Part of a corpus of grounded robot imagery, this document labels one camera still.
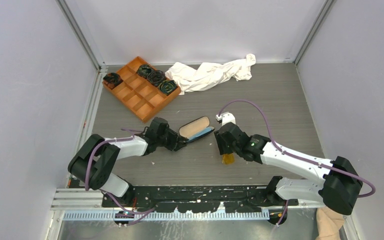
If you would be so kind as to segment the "orange sunglasses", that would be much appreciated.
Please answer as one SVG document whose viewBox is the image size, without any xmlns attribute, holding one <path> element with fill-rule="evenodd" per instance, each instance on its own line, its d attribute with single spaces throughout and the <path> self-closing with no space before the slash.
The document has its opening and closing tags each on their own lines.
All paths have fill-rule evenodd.
<svg viewBox="0 0 384 240">
<path fill-rule="evenodd" d="M 221 155 L 221 162 L 224 165 L 231 165 L 235 162 L 235 156 L 233 153 L 226 153 Z"/>
</svg>

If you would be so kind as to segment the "blue cleaning cloth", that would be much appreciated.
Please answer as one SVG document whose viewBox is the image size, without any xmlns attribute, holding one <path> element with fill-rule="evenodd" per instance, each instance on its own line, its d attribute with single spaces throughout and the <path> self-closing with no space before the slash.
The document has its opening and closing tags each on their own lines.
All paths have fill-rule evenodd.
<svg viewBox="0 0 384 240">
<path fill-rule="evenodd" d="M 205 129 L 203 129 L 202 131 L 200 131 L 200 132 L 194 134 L 193 136 L 189 137 L 187 143 L 192 143 L 194 141 L 197 141 L 197 140 L 199 140 L 199 139 L 209 135 L 213 131 L 214 131 L 214 127 L 208 126 Z"/>
</svg>

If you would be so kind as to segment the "black glasses case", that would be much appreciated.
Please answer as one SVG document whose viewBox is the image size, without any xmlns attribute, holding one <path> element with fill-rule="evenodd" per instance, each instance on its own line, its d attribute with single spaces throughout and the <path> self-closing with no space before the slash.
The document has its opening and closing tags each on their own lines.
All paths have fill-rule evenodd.
<svg viewBox="0 0 384 240">
<path fill-rule="evenodd" d="M 206 127 L 213 127 L 213 126 L 210 126 L 210 119 L 207 116 L 202 116 L 181 126 L 178 130 L 178 133 L 180 136 L 189 139 L 193 135 L 204 130 Z"/>
</svg>

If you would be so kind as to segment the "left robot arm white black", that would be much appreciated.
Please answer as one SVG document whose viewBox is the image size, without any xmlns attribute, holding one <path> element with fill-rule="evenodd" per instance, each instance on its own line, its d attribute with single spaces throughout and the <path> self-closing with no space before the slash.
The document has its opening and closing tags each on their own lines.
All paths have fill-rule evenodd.
<svg viewBox="0 0 384 240">
<path fill-rule="evenodd" d="M 114 196 L 121 207 L 133 202 L 131 184 L 113 173 L 116 161 L 147 156 L 158 147 L 176 152 L 187 145 L 188 138 L 172 130 L 168 122 L 155 117 L 143 131 L 130 137 L 104 138 L 92 134 L 69 162 L 68 172 L 84 183 L 85 190 L 101 190 Z"/>
</svg>

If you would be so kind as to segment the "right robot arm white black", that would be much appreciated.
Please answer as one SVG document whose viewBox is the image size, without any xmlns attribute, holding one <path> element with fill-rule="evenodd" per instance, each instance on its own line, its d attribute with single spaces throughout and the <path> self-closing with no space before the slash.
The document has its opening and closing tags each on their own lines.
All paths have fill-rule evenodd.
<svg viewBox="0 0 384 240">
<path fill-rule="evenodd" d="M 282 168 L 300 179 L 274 176 L 262 192 L 271 205 L 287 200 L 323 203 L 329 209 L 349 216 L 363 186 L 348 159 L 317 158 L 294 151 L 259 134 L 247 135 L 236 124 L 227 123 L 214 132 L 221 155 L 235 153 L 247 162 Z"/>
</svg>

